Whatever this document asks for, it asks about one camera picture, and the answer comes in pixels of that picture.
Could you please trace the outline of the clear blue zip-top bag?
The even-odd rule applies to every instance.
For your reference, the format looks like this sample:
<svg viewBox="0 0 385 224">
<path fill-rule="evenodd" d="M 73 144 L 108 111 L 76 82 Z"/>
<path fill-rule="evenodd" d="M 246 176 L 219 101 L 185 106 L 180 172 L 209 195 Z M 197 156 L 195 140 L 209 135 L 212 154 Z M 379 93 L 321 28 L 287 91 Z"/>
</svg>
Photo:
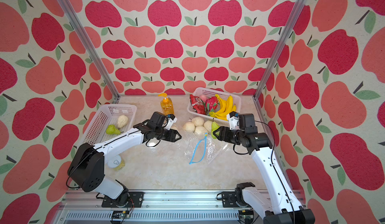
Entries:
<svg viewBox="0 0 385 224">
<path fill-rule="evenodd" d="M 211 133 L 195 135 L 187 132 L 182 138 L 186 144 L 184 155 L 188 164 L 212 164 L 222 154 L 228 144 L 214 139 Z"/>
</svg>

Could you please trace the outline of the cream toy pear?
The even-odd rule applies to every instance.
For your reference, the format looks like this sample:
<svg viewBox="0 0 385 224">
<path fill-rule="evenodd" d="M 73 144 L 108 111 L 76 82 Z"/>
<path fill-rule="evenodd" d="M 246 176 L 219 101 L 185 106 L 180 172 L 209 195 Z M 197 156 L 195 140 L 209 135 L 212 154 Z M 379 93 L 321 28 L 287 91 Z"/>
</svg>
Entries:
<svg viewBox="0 0 385 224">
<path fill-rule="evenodd" d="M 125 115 L 120 115 L 117 119 L 116 126 L 117 128 L 122 128 L 129 123 L 129 118 Z"/>
</svg>

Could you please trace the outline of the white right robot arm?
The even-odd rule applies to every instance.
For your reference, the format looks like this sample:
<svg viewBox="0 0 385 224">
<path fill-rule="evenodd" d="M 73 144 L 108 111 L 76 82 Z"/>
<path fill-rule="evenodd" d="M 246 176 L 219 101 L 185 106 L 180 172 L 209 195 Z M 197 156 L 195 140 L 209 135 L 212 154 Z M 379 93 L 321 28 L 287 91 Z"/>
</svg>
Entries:
<svg viewBox="0 0 385 224">
<path fill-rule="evenodd" d="M 213 131 L 219 140 L 247 149 L 257 165 L 267 187 L 264 197 L 251 182 L 240 183 L 232 197 L 223 197 L 223 204 L 235 203 L 242 208 L 251 207 L 265 224 L 313 224 L 315 216 L 305 209 L 295 196 L 275 157 L 275 143 L 266 133 L 259 133 L 253 114 L 227 114 L 229 127 Z"/>
</svg>

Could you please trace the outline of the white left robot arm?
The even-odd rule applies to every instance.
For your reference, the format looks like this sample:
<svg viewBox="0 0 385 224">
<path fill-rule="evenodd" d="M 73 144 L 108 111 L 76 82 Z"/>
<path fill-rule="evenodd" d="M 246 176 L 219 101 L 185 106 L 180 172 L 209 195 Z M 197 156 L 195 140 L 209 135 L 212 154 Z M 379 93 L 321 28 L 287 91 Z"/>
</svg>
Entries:
<svg viewBox="0 0 385 224">
<path fill-rule="evenodd" d="M 171 129 L 176 122 L 173 114 L 154 112 L 150 119 L 134 125 L 117 137 L 95 145 L 82 144 L 70 164 L 68 178 L 86 193 L 95 191 L 104 195 L 112 201 L 113 206 L 123 208 L 133 205 L 128 188 L 105 175 L 105 164 L 134 146 L 148 144 L 151 139 L 177 142 L 182 136 L 177 130 Z"/>
</svg>

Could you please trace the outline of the cream pear in zip bag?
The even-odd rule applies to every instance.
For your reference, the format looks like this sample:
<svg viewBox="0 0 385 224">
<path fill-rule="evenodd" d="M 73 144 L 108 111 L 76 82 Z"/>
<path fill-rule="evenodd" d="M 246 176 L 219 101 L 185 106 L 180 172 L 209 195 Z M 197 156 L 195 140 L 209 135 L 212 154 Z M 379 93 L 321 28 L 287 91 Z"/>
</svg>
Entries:
<svg viewBox="0 0 385 224">
<path fill-rule="evenodd" d="M 183 130 L 186 131 L 186 132 L 189 132 L 189 133 L 193 133 L 195 131 L 195 124 L 193 122 L 186 122 L 184 125 L 183 125 Z"/>
</svg>

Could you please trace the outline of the red snack bag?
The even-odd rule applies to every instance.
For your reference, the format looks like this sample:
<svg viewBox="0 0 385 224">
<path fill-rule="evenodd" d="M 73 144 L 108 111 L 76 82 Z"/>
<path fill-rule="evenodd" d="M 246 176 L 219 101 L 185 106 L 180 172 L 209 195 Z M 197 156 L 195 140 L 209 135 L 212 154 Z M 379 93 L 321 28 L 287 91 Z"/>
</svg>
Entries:
<svg viewBox="0 0 385 224">
<path fill-rule="evenodd" d="M 194 111 L 198 114 L 206 115 L 206 108 L 204 102 L 200 97 L 190 94 L 190 104 Z"/>
</svg>

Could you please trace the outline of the lower yellow toy banana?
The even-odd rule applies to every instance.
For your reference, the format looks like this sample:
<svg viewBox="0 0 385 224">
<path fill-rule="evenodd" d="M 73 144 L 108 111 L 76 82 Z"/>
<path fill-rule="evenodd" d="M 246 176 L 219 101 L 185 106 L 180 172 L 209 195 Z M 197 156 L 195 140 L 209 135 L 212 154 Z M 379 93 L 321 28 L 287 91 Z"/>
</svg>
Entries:
<svg viewBox="0 0 385 224">
<path fill-rule="evenodd" d="M 213 118 L 218 118 L 218 119 L 226 120 L 226 115 L 227 114 L 225 114 L 224 112 L 226 110 L 227 100 L 223 100 L 218 94 L 216 94 L 215 96 L 217 97 L 217 99 L 219 101 L 220 109 L 217 112 L 209 113 L 209 116 L 211 116 Z M 237 110 L 237 106 L 234 104 L 232 111 L 236 111 L 236 110 Z"/>
</svg>

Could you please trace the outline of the yellow toy banana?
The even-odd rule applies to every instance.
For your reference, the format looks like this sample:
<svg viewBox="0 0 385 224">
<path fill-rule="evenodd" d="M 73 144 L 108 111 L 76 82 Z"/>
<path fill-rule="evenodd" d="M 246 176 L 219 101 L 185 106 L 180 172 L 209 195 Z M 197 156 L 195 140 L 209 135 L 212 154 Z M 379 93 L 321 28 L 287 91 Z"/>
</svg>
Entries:
<svg viewBox="0 0 385 224">
<path fill-rule="evenodd" d="M 224 112 L 226 110 L 227 100 L 223 100 L 218 94 L 216 94 L 215 96 L 217 97 L 217 99 L 219 101 L 220 109 L 217 112 L 209 113 L 209 116 L 211 116 L 213 118 L 218 118 L 218 119 L 226 120 L 226 115 L 227 114 L 225 114 Z M 237 106 L 234 104 L 232 111 L 236 111 L 236 110 L 237 110 Z"/>
<path fill-rule="evenodd" d="M 233 110 L 233 105 L 234 105 L 234 101 L 233 101 L 233 97 L 230 95 L 227 99 L 227 105 L 226 105 L 226 110 L 225 110 L 225 114 L 229 114 L 230 112 L 232 112 Z"/>
</svg>

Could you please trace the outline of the orange soap pump bottle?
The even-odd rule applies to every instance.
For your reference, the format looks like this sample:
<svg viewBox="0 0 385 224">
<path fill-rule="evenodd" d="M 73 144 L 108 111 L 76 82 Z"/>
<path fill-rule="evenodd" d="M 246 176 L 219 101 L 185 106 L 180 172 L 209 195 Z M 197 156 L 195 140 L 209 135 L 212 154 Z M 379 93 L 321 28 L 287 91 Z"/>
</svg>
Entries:
<svg viewBox="0 0 385 224">
<path fill-rule="evenodd" d="M 163 97 L 162 101 L 160 102 L 163 114 L 170 115 L 174 114 L 174 108 L 171 98 L 167 95 L 167 93 L 161 93 L 158 96 Z"/>
</svg>

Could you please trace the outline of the upper yellow toy banana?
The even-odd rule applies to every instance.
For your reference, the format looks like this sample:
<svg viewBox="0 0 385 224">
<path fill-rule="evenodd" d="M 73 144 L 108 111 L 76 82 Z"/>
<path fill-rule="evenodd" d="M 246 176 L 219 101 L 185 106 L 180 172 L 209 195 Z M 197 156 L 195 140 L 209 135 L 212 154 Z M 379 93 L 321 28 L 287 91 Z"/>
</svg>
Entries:
<svg viewBox="0 0 385 224">
<path fill-rule="evenodd" d="M 226 105 L 226 110 L 225 110 L 225 114 L 229 114 L 230 112 L 232 112 L 233 110 L 233 105 L 234 105 L 234 101 L 233 101 L 233 97 L 230 95 L 227 99 L 227 105 Z"/>
</svg>

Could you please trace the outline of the pink toy dragon fruit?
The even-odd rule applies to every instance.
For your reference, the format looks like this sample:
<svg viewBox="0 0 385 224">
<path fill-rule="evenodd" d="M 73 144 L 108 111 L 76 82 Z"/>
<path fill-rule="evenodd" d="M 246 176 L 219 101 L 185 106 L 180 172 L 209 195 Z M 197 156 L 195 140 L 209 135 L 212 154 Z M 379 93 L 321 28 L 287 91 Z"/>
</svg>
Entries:
<svg viewBox="0 0 385 224">
<path fill-rule="evenodd" d="M 217 109 L 219 108 L 219 102 L 216 96 L 209 97 L 205 101 L 205 112 L 207 115 L 211 112 L 217 112 Z"/>
</svg>

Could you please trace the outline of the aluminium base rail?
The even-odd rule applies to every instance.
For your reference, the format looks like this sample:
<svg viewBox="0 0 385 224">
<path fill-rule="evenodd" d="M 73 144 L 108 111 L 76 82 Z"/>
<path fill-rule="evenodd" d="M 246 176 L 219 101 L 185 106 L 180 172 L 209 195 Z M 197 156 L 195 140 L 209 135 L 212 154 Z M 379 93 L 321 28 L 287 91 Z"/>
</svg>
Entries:
<svg viewBox="0 0 385 224">
<path fill-rule="evenodd" d="M 55 224 L 261 224 L 251 207 L 226 199 L 234 190 L 131 190 L 125 206 L 102 194 L 68 191 Z"/>
</svg>

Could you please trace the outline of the aluminium right corner post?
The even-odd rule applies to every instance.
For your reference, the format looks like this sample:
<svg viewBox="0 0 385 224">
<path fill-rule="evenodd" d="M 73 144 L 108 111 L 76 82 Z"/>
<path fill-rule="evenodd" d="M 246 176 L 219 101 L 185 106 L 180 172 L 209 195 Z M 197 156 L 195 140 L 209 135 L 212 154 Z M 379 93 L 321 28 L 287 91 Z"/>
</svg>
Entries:
<svg viewBox="0 0 385 224">
<path fill-rule="evenodd" d="M 277 42 L 276 48 L 273 52 L 272 57 L 268 61 L 267 67 L 265 69 L 265 72 L 262 76 L 262 80 L 259 82 L 257 91 L 255 95 L 253 96 L 253 101 L 255 103 L 258 102 L 258 98 L 260 94 L 262 93 L 263 88 L 266 86 L 266 83 L 270 77 L 270 74 L 272 73 L 273 67 L 276 63 L 278 63 L 278 58 L 280 57 L 284 46 L 286 45 L 286 41 L 289 39 L 290 35 L 294 33 L 294 26 L 306 4 L 307 0 L 296 0 L 293 9 L 289 15 L 288 21 L 286 25 L 283 28 L 283 31 L 280 35 L 280 38 Z"/>
</svg>

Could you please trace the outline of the aluminium corner post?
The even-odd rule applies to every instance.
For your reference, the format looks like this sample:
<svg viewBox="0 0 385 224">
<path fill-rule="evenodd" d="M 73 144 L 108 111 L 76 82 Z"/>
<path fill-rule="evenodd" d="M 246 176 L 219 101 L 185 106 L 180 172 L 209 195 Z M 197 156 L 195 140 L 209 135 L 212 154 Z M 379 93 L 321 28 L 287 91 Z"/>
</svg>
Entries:
<svg viewBox="0 0 385 224">
<path fill-rule="evenodd" d="M 289 15 L 288 21 L 286 25 L 283 28 L 283 31 L 280 35 L 280 38 L 277 42 L 276 48 L 273 52 L 272 57 L 268 61 L 267 67 L 265 69 L 265 72 L 262 76 L 262 80 L 259 82 L 257 91 L 255 95 L 253 96 L 253 101 L 255 103 L 258 102 L 258 98 L 260 94 L 262 93 L 263 88 L 266 86 L 266 83 L 270 77 L 270 74 L 272 73 L 273 67 L 276 63 L 278 63 L 278 58 L 280 57 L 284 46 L 286 45 L 286 41 L 289 39 L 290 35 L 294 33 L 294 26 L 306 4 L 307 0 L 296 0 L 293 9 Z"/>
<path fill-rule="evenodd" d="M 81 21 L 79 20 L 77 13 L 75 12 L 75 9 L 73 8 L 70 0 L 57 0 L 57 1 L 60 4 L 61 8 L 63 9 L 64 13 L 66 14 L 69 22 L 73 25 L 75 32 L 77 33 L 80 41 L 82 42 L 86 51 L 88 52 L 88 55 L 96 65 L 106 86 L 110 89 L 113 103 L 118 103 L 120 99 L 120 94 L 118 93 L 117 88 L 113 83 L 101 58 L 97 54 L 96 49 L 91 41 L 91 38 L 87 34 L 87 31 L 85 30 Z"/>
</svg>

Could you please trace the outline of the aluminium left corner post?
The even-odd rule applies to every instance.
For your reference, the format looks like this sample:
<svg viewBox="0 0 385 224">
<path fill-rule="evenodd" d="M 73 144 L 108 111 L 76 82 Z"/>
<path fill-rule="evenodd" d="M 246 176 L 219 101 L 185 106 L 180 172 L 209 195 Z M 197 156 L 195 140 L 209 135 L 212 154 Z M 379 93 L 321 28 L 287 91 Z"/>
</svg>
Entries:
<svg viewBox="0 0 385 224">
<path fill-rule="evenodd" d="M 81 21 L 79 20 L 77 13 L 75 12 L 75 9 L 73 8 L 70 0 L 57 0 L 57 1 L 60 4 L 61 8 L 63 9 L 64 13 L 66 14 L 69 22 L 73 25 L 75 32 L 77 33 L 80 41 L 82 42 L 86 51 L 88 52 L 88 55 L 96 65 L 106 86 L 110 89 L 113 103 L 118 103 L 120 99 L 120 94 L 118 93 L 117 88 L 113 83 L 101 58 L 97 54 L 96 49 L 91 41 L 91 38 L 87 34 L 87 31 L 85 30 Z"/>
</svg>

